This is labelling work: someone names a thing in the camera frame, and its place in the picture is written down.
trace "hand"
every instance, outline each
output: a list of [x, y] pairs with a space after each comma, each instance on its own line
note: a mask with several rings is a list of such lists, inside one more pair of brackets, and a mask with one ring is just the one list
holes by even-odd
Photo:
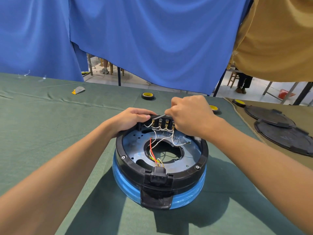
[[108, 122], [114, 128], [114, 136], [119, 131], [130, 129], [138, 122], [146, 122], [150, 119], [150, 115], [156, 115], [153, 111], [137, 108], [127, 108], [118, 115], [110, 118]]
[[165, 114], [173, 117], [177, 130], [189, 136], [205, 138], [208, 131], [213, 131], [214, 124], [221, 120], [214, 115], [202, 95], [174, 97], [171, 104], [171, 108], [166, 110]]

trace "blue plastic base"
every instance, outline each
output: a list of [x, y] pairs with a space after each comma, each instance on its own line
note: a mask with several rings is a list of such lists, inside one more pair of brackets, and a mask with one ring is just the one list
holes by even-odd
[[[118, 186], [120, 187], [120, 189], [125, 193], [125, 195], [127, 195], [127, 197], [129, 197], [131, 200], [135, 201], [136, 203], [140, 204], [140, 190], [137, 186], [132, 185], [124, 177], [124, 175], [121, 174], [121, 172], [119, 171], [119, 169], [117, 167], [117, 161], [116, 161], [116, 154], [115, 153], [114, 153], [114, 157], [113, 157], [112, 169], [113, 169], [115, 181], [118, 184]], [[198, 183], [193, 188], [191, 188], [190, 190], [188, 190], [184, 193], [173, 196], [173, 201], [172, 201], [172, 205], [171, 205], [170, 209], [176, 209], [176, 208], [183, 207], [183, 206], [189, 204], [190, 202], [192, 202], [198, 196], [198, 194], [201, 192], [201, 189], [202, 189], [203, 184], [204, 184], [206, 171], [207, 171], [207, 166], [205, 166], [204, 172], [203, 172], [200, 180], [198, 181]]]

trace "floor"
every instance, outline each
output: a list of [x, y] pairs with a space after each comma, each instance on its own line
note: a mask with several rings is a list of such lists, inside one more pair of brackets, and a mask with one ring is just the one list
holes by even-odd
[[[110, 73], [110, 68], [108, 67], [109, 74], [104, 75], [100, 73], [100, 70], [103, 68], [100, 66], [100, 60], [97, 57], [93, 57], [91, 59], [92, 62], [92, 69], [93, 69], [93, 76], [87, 75], [84, 77], [85, 82], [92, 82], [92, 83], [100, 83], [100, 84], [107, 84], [107, 85], [118, 85], [117, 79], [117, 67], [114, 66], [113, 74]], [[259, 101], [259, 102], [270, 102], [270, 103], [280, 103], [280, 101], [269, 94], [262, 95], [265, 88], [267, 87], [269, 81], [253, 78], [250, 88], [246, 89], [247, 94], [239, 94], [235, 92], [237, 82], [235, 81], [232, 88], [227, 86], [229, 81], [231, 72], [226, 72], [225, 77], [222, 81], [221, 87], [217, 93], [217, 97], [229, 97], [229, 98], [236, 98], [241, 100], [250, 100], [250, 101]], [[280, 89], [289, 90], [293, 86], [294, 82], [273, 82], [271, 87], [269, 88], [268, 92], [273, 95], [278, 96]], [[125, 71], [124, 76], [121, 76], [121, 85], [126, 87], [134, 87], [134, 88], [141, 88], [141, 89], [151, 89], [151, 90], [161, 90], [161, 91], [172, 91], [172, 92], [179, 92], [180, 90], [166, 88], [162, 86], [158, 86], [155, 84], [148, 83], [146, 80], [139, 78], [138, 76]], [[285, 104], [293, 104], [296, 100], [300, 92], [305, 87], [306, 82], [300, 82], [293, 93], [296, 95], [290, 97], [286, 100]], [[190, 94], [201, 94], [197, 92], [188, 92]], [[311, 100], [313, 99], [313, 91], [309, 92], [305, 99], [303, 100], [303, 105], [308, 105]]]

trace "red plastic bag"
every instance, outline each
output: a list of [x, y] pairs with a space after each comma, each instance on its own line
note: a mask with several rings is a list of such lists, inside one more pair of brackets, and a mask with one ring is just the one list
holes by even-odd
[[283, 100], [286, 97], [286, 95], [288, 94], [288, 92], [289, 91], [287, 91], [287, 90], [280, 89], [279, 94], [278, 94], [278, 98]]

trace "person's right hand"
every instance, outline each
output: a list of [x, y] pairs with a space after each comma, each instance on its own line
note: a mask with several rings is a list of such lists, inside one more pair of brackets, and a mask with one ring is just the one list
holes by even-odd
[[177, 130], [200, 138], [205, 138], [208, 133], [213, 132], [214, 125], [222, 120], [214, 115], [202, 95], [174, 97], [171, 108], [167, 109], [165, 114], [173, 117]]

